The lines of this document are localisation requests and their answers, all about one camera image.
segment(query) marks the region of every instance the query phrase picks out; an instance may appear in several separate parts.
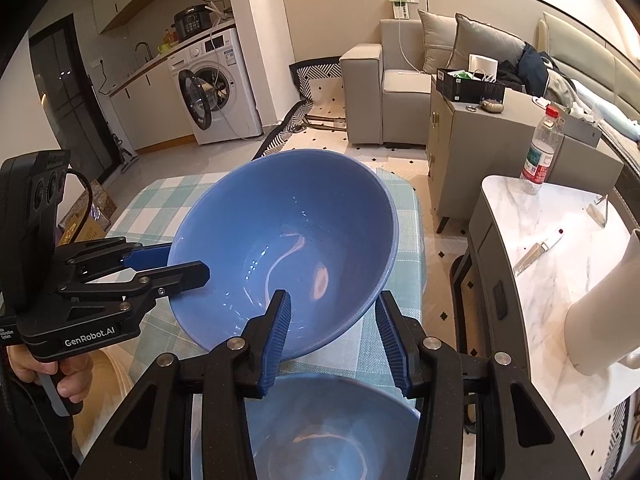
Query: plastic water bottle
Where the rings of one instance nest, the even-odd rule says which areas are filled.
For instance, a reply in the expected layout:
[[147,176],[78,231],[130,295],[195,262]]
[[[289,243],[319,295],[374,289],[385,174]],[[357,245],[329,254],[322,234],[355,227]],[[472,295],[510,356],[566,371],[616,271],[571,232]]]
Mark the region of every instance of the plastic water bottle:
[[520,178],[529,184],[526,189],[531,194],[540,190],[542,183],[546,180],[551,161],[562,143],[562,133],[556,126],[558,115],[558,110],[552,106],[546,107],[545,116],[533,133],[529,153],[520,173]]

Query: black box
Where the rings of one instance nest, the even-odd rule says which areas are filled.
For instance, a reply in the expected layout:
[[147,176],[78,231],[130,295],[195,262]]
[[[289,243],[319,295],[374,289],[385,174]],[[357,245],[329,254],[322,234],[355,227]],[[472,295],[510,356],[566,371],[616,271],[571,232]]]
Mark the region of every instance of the black box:
[[489,83],[478,79],[462,79],[449,75],[453,70],[439,68],[436,78],[436,90],[449,101],[457,103],[480,104],[484,99],[493,99],[499,103],[504,101],[505,85]]

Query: red bottle cap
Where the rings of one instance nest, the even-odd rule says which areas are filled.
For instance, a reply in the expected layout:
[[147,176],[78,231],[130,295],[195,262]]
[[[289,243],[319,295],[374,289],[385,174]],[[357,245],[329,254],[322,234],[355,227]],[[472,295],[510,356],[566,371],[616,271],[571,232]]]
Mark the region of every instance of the red bottle cap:
[[554,119],[557,119],[558,116],[560,115],[560,113],[558,112],[558,110],[556,110],[555,108],[553,108],[551,105],[546,107],[546,114]]

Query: doorway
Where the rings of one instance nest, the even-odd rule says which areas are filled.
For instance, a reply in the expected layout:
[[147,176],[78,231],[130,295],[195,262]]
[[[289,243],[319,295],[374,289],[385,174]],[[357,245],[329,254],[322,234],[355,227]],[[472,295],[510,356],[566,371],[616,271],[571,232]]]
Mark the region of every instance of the doorway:
[[72,14],[34,34],[31,64],[51,129],[71,167],[103,183],[120,164],[118,146],[86,74]]

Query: drawer handle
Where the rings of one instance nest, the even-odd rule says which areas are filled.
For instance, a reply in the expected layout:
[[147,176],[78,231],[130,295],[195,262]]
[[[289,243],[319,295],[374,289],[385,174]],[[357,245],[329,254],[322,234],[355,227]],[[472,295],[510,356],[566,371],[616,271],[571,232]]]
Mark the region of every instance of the drawer handle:
[[500,280],[497,285],[494,286],[494,301],[495,301],[495,313],[498,320],[502,320],[507,317],[509,309],[507,307],[507,297],[504,295],[504,285]]

